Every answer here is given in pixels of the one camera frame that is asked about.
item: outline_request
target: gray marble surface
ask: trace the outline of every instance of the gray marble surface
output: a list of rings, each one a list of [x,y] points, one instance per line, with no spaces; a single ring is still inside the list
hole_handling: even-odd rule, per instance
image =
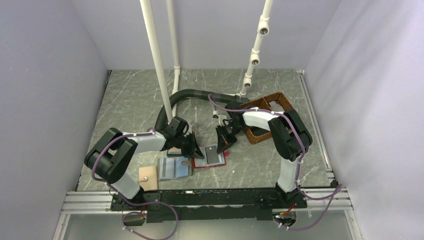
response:
[[[179,89],[198,89],[217,93],[240,91],[245,69],[184,69],[180,75]],[[174,71],[165,70],[168,93],[171,94]],[[253,84],[247,97],[254,100],[275,92],[283,92],[298,111],[313,137],[313,144],[304,159],[300,173],[302,186],[328,186],[326,166],[321,155],[306,97],[295,70],[255,69]],[[109,79],[104,98],[98,112],[91,147],[111,127],[123,132],[144,132],[153,127],[163,105],[161,91],[154,70],[114,70]],[[187,121],[195,121],[194,131],[200,145],[217,143],[212,118],[213,106],[208,101],[188,99],[178,103],[177,115]],[[227,165],[194,169],[193,175],[169,181],[160,181],[160,189],[214,189],[273,187],[280,175],[281,157],[272,139],[256,144],[249,143],[244,133],[237,136],[238,142],[229,149]],[[138,179],[140,167],[155,165],[157,158],[166,152],[144,152],[135,155],[128,172]],[[91,170],[83,167],[78,191],[107,190],[102,182],[91,178]]]

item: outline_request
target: pvc pipe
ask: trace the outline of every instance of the pvc pipe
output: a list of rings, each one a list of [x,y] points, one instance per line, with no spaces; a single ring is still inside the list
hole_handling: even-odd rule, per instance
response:
[[[165,80],[164,66],[162,65],[161,51],[159,49],[158,35],[156,34],[155,20],[153,18],[152,4],[150,0],[140,0],[143,12],[144,24],[146,26],[148,42],[153,56],[154,68],[156,69],[160,93],[165,106],[168,122],[173,118],[170,97],[168,96],[167,82]]]
[[[265,5],[263,6],[262,15],[259,18],[259,24],[257,26],[256,39],[254,41],[254,45],[250,53],[249,66],[247,67],[247,71],[244,74],[243,84],[241,85],[241,90],[239,93],[241,97],[246,96],[248,88],[252,86],[252,73],[253,73],[254,66],[260,63],[259,49],[262,44],[262,39],[269,32],[268,21],[270,20],[270,12],[271,12],[271,7],[273,6],[273,2],[274,0],[266,0]]]
[[[169,32],[171,35],[172,53],[173,53],[173,68],[174,79],[172,94],[178,92],[178,85],[180,83],[180,64],[178,62],[178,46],[177,46],[177,32],[175,27],[174,5],[173,0],[166,0],[166,9],[168,11]],[[172,108],[172,116],[177,114],[177,105]]]

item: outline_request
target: flexible duct hose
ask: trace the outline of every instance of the flexible duct hose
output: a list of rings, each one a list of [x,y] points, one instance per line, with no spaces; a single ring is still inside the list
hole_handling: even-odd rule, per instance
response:
[[[212,94],[213,99],[216,102],[227,104],[231,101],[240,101],[240,102],[248,102],[249,99],[247,98],[240,98],[239,96],[231,96],[211,91],[202,91],[202,90],[195,90],[195,89],[183,89],[179,90],[176,93],[172,94],[169,97],[169,102],[171,103],[171,108],[177,104],[179,101],[182,101],[184,99],[193,98],[193,99],[202,99],[209,101],[208,95]],[[166,124],[168,123],[167,119],[167,113],[165,112],[165,107],[162,106],[160,109],[159,115],[157,115],[156,124],[154,125],[154,129],[156,131],[162,130]]]

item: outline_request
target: wicker basket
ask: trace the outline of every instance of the wicker basket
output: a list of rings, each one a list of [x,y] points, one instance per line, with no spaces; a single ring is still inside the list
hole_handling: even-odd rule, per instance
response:
[[[271,102],[275,102],[280,105],[282,109],[284,109],[284,111],[288,111],[293,108],[293,106],[290,104],[290,102],[287,100],[286,96],[284,96],[282,92],[276,92],[268,96],[258,98],[256,100],[243,103],[241,107],[244,108],[247,106],[253,106],[271,111]],[[243,131],[251,144],[257,144],[272,137],[269,131],[257,127],[247,127]]]

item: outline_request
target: beige wallet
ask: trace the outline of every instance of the beige wallet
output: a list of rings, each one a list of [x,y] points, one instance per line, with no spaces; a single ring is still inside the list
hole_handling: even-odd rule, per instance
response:
[[[157,167],[140,167],[138,169],[138,184],[144,189],[144,191],[158,190]]]

